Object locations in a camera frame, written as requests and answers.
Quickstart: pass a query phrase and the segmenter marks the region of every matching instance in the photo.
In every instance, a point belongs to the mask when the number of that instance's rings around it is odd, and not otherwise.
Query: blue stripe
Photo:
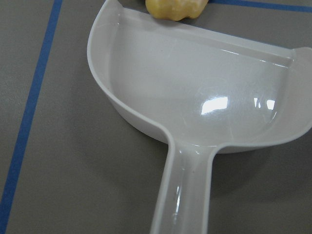
[[[45,68],[48,62],[61,5],[62,0],[54,0],[49,22],[44,35],[39,59],[37,61],[33,81],[26,102],[24,114],[19,127],[19,133],[0,203],[0,234],[5,233],[8,224],[13,198],[27,145],[27,140],[35,113]]]
[[[249,6],[283,11],[296,11],[296,12],[312,12],[310,6],[296,6],[296,5],[283,5],[275,3],[265,3],[257,1],[245,1],[245,0],[210,0],[209,3],[228,4],[236,6]]]

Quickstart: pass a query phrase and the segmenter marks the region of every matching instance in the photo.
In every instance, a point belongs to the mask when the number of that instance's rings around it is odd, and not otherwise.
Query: gray floor
[[[144,0],[121,0],[146,11]],[[312,6],[310,0],[262,2]],[[52,0],[0,2],[0,194]],[[102,0],[64,0],[7,234],[146,234],[168,147],[140,133],[95,83],[86,45]],[[312,13],[208,4],[183,23],[287,48],[312,47]],[[217,155],[210,234],[312,234],[312,131]]]

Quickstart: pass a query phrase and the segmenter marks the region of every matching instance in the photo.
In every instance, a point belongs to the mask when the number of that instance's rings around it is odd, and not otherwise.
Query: yellow object
[[[178,21],[197,18],[208,0],[145,0],[148,12],[157,19]]]

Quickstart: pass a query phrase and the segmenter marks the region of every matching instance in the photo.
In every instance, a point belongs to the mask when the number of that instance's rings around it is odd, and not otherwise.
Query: plastic dustpan
[[[168,143],[152,234],[206,234],[212,162],[294,140],[312,126],[312,50],[155,20],[107,0],[91,72],[118,110]]]

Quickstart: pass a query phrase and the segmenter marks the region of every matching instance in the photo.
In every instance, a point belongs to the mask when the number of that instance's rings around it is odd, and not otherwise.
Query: dustpan pan
[[[92,27],[90,70],[130,124],[169,145],[152,234],[206,234],[212,161],[312,126],[312,50],[285,49],[123,8]]]

